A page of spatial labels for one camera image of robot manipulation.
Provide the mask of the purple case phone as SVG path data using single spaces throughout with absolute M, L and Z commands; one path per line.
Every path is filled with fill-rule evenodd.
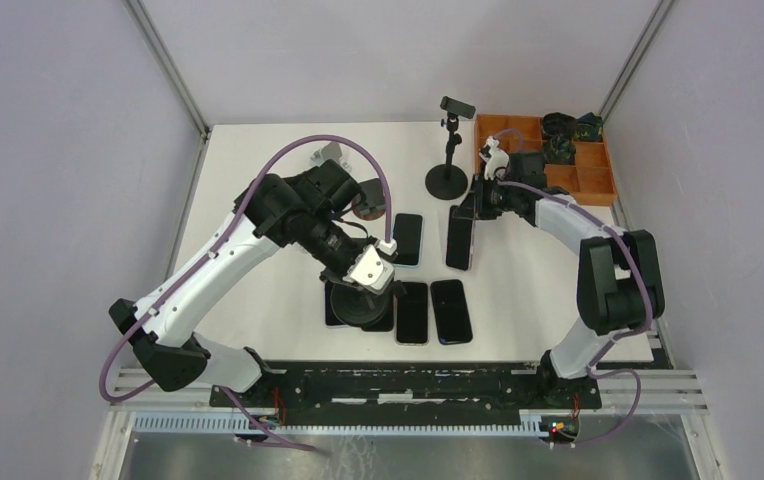
M 331 294 L 333 285 L 331 283 L 324 284 L 324 324 L 327 328 L 341 328 L 345 324 L 335 315 L 331 303 Z

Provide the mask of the black tall round-base stand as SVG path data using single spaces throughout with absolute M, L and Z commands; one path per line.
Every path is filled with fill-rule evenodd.
M 446 114 L 446 117 L 440 122 L 440 125 L 447 132 L 444 150 L 445 160 L 427 172 L 425 187 L 428 193 L 436 199 L 455 200 L 463 196 L 468 189 L 467 175 L 453 162 L 456 149 L 463 141 L 459 133 L 460 120 L 472 120 L 476 114 L 476 108 L 449 96 L 442 97 L 440 108 Z

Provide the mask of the black clamp stand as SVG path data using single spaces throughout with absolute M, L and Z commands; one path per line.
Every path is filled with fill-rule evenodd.
M 347 292 L 340 285 L 332 285 L 332 308 L 335 315 L 345 324 L 345 326 L 362 330 L 362 327 L 376 323 L 388 312 L 394 314 L 394 295 L 388 302 L 368 304 L 366 301 L 355 301 L 354 299 L 349 298 Z

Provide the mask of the light blue case phone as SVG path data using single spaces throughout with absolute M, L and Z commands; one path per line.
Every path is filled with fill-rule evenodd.
M 394 263 L 416 267 L 422 249 L 423 217 L 419 214 L 398 213 L 394 219 L 393 239 L 397 243 Z

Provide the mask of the black phone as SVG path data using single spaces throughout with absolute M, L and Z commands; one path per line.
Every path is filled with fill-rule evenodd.
M 369 326 L 362 327 L 364 332 L 379 333 L 379 332 L 391 332 L 395 328 L 395 315 L 392 312 L 388 312 L 376 323 Z

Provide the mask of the silver folding phone stand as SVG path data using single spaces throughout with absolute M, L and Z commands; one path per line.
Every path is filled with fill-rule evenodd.
M 349 164 L 349 151 L 337 142 L 328 142 L 323 147 L 315 150 L 310 156 L 312 166 L 320 166 L 328 160 L 332 160 L 345 171 L 352 170 Z

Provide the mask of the round wooden phone stand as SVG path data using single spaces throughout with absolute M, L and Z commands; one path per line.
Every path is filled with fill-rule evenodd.
M 354 198 L 351 212 L 359 219 L 373 221 L 386 213 L 386 203 L 381 180 L 369 179 L 359 183 L 360 193 Z

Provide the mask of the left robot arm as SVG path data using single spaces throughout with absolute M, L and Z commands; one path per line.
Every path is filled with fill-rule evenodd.
M 109 314 L 151 384 L 174 392 L 205 381 L 230 388 L 253 408 L 270 399 L 272 381 L 251 348 L 229 347 L 195 329 L 246 274 L 287 245 L 298 244 L 323 265 L 322 280 L 346 292 L 353 310 L 345 324 L 376 322 L 394 295 L 397 243 L 352 238 L 336 224 L 361 192 L 333 160 L 287 178 L 267 173 L 179 272 L 137 301 L 117 300 Z

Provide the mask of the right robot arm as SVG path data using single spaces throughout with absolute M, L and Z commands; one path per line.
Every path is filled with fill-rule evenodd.
M 597 378 L 597 364 L 620 340 L 647 333 L 664 313 L 656 241 L 647 230 L 605 223 L 569 191 L 550 184 L 539 152 L 508 153 L 485 145 L 479 157 L 455 218 L 487 221 L 512 212 L 578 259 L 578 318 L 536 369 L 538 400 L 560 408 L 575 396 L 581 379 Z

